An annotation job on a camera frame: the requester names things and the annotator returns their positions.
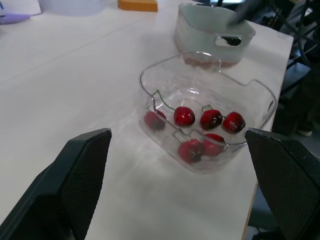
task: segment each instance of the white tabletop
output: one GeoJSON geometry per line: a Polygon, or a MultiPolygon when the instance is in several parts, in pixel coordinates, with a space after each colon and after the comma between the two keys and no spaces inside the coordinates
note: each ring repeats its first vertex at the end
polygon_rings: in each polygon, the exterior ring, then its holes
{"type": "MultiPolygon", "coordinates": [[[[138,125],[138,75],[177,53],[182,2],[160,0],[158,13],[113,3],[92,17],[45,13],[0,27],[0,223],[69,139],[111,128],[87,240],[241,238],[257,181],[247,147],[223,171],[197,175],[138,125]]],[[[292,37],[252,26],[256,36],[229,74],[279,95],[292,37]]]]}

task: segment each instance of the transparent container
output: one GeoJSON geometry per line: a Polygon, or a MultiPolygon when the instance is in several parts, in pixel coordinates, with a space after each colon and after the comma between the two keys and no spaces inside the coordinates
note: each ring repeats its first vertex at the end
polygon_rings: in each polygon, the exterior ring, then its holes
{"type": "Polygon", "coordinates": [[[185,52],[149,66],[139,77],[140,126],[174,159],[195,173],[209,174],[226,166],[247,144],[245,130],[263,128],[277,107],[275,95],[262,82],[253,79],[249,84],[242,84],[223,73],[220,66],[221,61],[208,53],[185,52]],[[203,107],[208,105],[219,110],[222,116],[231,112],[241,114],[245,128],[237,134],[227,133],[221,125],[204,131],[200,119],[203,107]],[[191,108],[195,113],[192,126],[175,125],[173,109],[180,106],[191,108]],[[147,122],[148,117],[157,122],[156,128],[147,122]],[[222,136],[225,143],[205,134],[222,136]],[[215,156],[202,155],[198,162],[185,161],[178,151],[183,143],[191,140],[201,144],[209,141],[220,152],[215,156]]]}
{"type": "Polygon", "coordinates": [[[39,0],[41,8],[62,16],[93,16],[106,8],[107,0],[39,0]]]}
{"type": "Polygon", "coordinates": [[[234,14],[223,7],[181,4],[174,35],[178,50],[212,54],[223,66],[238,63],[256,32],[246,21],[228,27],[234,14]]]}

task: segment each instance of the red cherry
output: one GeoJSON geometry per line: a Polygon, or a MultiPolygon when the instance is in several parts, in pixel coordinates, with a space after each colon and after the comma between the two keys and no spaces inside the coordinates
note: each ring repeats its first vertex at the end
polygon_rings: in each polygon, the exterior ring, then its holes
{"type": "MultiPolygon", "coordinates": [[[[206,134],[207,137],[216,140],[221,143],[225,143],[225,139],[217,134],[209,133],[206,134]]],[[[218,156],[224,151],[224,146],[211,142],[208,139],[203,140],[204,145],[204,155],[206,156],[218,156]]]]}
{"type": "Polygon", "coordinates": [[[230,133],[236,134],[240,132],[246,126],[246,122],[243,117],[237,112],[231,112],[226,116],[223,123],[223,129],[230,133]]]}
{"type": "Polygon", "coordinates": [[[222,123],[222,115],[218,110],[207,110],[203,113],[200,124],[204,130],[218,127],[222,123]]]}
{"type": "Polygon", "coordinates": [[[201,161],[201,156],[204,154],[204,146],[197,139],[191,139],[181,143],[178,153],[186,163],[197,163],[201,161]]]}
{"type": "Polygon", "coordinates": [[[195,113],[188,107],[179,106],[176,108],[174,115],[174,122],[179,127],[189,127],[195,123],[195,113]]]}
{"type": "MultiPolygon", "coordinates": [[[[166,119],[166,116],[163,114],[163,112],[156,110],[156,112],[161,115],[164,119],[166,119]]],[[[163,121],[154,111],[148,111],[145,116],[143,117],[143,120],[145,124],[154,131],[161,131],[165,129],[166,122],[163,121]]]]}

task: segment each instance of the black cable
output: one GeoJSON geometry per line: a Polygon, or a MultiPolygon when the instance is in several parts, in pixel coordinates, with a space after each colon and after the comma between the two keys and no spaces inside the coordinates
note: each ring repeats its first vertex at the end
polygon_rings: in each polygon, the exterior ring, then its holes
{"type": "MultiPolygon", "coordinates": [[[[316,48],[318,46],[319,43],[315,44],[314,46],[310,47],[307,51],[303,51],[304,54],[307,54],[308,52],[311,52],[314,48],[316,48]]],[[[292,62],[290,64],[288,64],[288,66],[286,66],[286,69],[288,70],[289,68],[291,68],[293,65],[295,65],[297,62],[299,62],[301,56],[297,56],[295,58],[292,59],[292,62]]]]}
{"type": "MultiPolygon", "coordinates": [[[[303,35],[304,37],[303,38],[306,38],[305,36],[307,36],[309,33],[317,30],[318,28],[320,28],[319,25],[315,25],[314,27],[310,28],[308,31],[306,31],[303,35]]],[[[294,41],[293,41],[293,44],[296,44],[298,42],[298,39],[296,38],[294,41]]]]}
{"type": "MultiPolygon", "coordinates": [[[[269,2],[270,2],[270,6],[271,6],[272,10],[274,11],[275,15],[283,22],[283,24],[286,25],[292,32],[294,32],[295,34],[298,34],[298,31],[296,30],[296,28],[294,26],[292,26],[290,23],[288,23],[286,18],[284,16],[282,16],[280,12],[278,12],[278,9],[275,4],[275,0],[269,0],[269,2]]],[[[317,40],[314,40],[314,39],[306,37],[306,36],[304,38],[307,39],[308,41],[311,41],[312,43],[319,42],[317,40]]]]}
{"type": "Polygon", "coordinates": [[[305,3],[304,3],[304,6],[303,6],[303,9],[302,9],[302,13],[301,13],[301,17],[300,17],[300,21],[299,21],[299,24],[298,24],[298,36],[297,36],[297,39],[298,39],[298,49],[299,49],[299,52],[300,52],[300,55],[301,55],[301,58],[302,60],[304,61],[304,63],[312,70],[312,71],[315,71],[317,73],[320,73],[320,70],[315,68],[311,62],[308,60],[306,54],[305,54],[305,51],[304,51],[304,48],[303,48],[303,44],[302,44],[302,38],[303,38],[303,34],[302,34],[302,28],[303,28],[303,25],[304,25],[304,19],[305,19],[305,14],[306,14],[306,11],[308,9],[308,6],[309,6],[309,3],[310,3],[310,0],[305,0],[305,3]]]}

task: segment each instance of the clear plastic basket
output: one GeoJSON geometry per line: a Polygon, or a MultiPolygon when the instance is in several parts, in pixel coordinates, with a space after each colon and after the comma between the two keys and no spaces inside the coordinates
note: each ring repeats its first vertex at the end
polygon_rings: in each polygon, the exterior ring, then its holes
{"type": "Polygon", "coordinates": [[[277,107],[275,95],[263,83],[254,79],[242,84],[223,73],[220,66],[221,61],[208,53],[185,52],[149,66],[139,77],[138,116],[142,129],[184,167],[200,174],[217,172],[226,166],[247,144],[245,130],[263,128],[277,107]],[[183,128],[176,126],[175,111],[166,105],[173,109],[191,108],[195,123],[183,128]],[[237,134],[227,133],[221,126],[204,131],[200,118],[203,107],[208,105],[219,110],[222,116],[238,112],[246,122],[245,128],[237,134]],[[146,115],[150,113],[163,122],[159,129],[146,124],[146,115]],[[209,133],[222,136],[225,143],[205,136],[209,133]],[[198,162],[186,162],[178,149],[190,140],[210,141],[219,146],[221,152],[216,156],[203,155],[198,162]]]}

